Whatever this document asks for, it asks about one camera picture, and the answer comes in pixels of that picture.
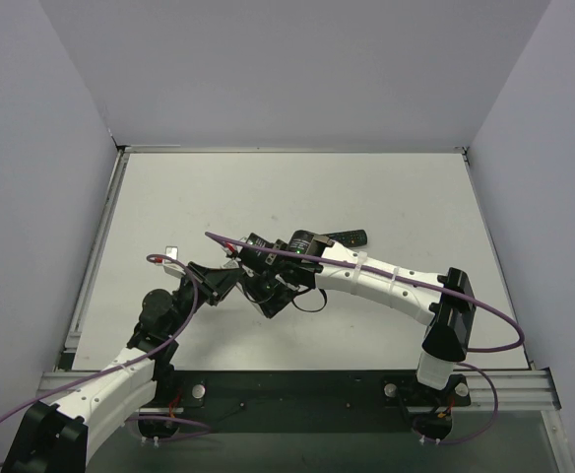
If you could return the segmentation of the black tv remote control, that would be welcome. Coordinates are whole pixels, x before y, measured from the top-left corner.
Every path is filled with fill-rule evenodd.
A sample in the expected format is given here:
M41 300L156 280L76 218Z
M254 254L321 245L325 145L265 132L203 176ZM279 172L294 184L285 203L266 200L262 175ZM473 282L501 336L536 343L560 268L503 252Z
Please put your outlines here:
M364 247L368 244L368 236L364 229L328 233L326 237L348 248Z

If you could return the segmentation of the white remote control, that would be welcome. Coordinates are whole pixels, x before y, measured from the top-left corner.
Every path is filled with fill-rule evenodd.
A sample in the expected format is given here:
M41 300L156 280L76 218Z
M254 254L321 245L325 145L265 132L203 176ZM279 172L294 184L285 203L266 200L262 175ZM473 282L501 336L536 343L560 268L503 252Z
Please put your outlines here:
M245 276L244 281L239 282L236 284L237 290L252 304L252 306L261 314L264 315L264 312L261 308L261 302L255 299L251 293L248 291L246 284L252 280L256 273L249 267L243 265L239 265L238 260L229 259L225 264L222 265L222 269L243 269Z

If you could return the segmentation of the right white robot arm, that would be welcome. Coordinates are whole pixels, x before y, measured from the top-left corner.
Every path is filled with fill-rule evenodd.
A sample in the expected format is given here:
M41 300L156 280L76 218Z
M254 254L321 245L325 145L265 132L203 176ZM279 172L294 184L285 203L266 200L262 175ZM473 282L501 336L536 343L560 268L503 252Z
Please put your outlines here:
M476 306L468 275L456 268L422 273L379 261L331 235L295 232L269 242L251 234L237 259L244 290L272 318L308 291L342 292L382 304L425 328L417 381L442 390L467 357Z

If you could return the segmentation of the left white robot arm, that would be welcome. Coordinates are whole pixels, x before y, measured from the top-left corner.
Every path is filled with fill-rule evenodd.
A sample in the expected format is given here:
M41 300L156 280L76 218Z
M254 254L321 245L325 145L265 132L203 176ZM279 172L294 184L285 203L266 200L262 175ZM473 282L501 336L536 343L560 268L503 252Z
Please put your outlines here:
M47 404L26 411L4 460L4 472L83 472L104 442L133 413L173 396L170 363L176 337L202 304L219 304L235 288L242 270L210 269L190 263L169 292L154 289L141 304L127 345L94 376Z

